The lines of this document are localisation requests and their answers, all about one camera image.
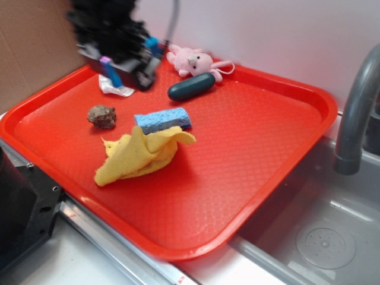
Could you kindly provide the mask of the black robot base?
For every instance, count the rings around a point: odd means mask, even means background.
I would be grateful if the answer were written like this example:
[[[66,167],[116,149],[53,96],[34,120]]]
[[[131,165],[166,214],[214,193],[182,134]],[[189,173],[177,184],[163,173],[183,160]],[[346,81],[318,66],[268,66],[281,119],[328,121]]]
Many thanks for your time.
[[[43,170],[14,166],[1,150],[1,275],[51,238],[61,199]]]

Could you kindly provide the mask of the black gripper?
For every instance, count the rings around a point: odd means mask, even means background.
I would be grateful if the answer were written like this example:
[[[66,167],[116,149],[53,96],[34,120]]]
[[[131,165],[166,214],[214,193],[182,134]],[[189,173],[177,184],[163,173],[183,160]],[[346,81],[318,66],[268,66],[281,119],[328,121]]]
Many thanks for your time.
[[[165,45],[156,37],[148,37],[142,46],[141,59],[130,58],[118,64],[101,55],[92,43],[78,47],[78,53],[84,57],[90,68],[110,79],[114,87],[125,86],[147,91],[156,80],[156,69],[161,63]]]

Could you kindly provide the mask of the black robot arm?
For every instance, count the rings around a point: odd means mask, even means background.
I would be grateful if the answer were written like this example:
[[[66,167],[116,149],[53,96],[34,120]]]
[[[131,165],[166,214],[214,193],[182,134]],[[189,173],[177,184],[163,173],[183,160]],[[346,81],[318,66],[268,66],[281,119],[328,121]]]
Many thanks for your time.
[[[72,24],[79,54],[92,70],[114,87],[151,88],[162,53],[158,41],[131,14],[135,1],[71,1],[66,17]]]

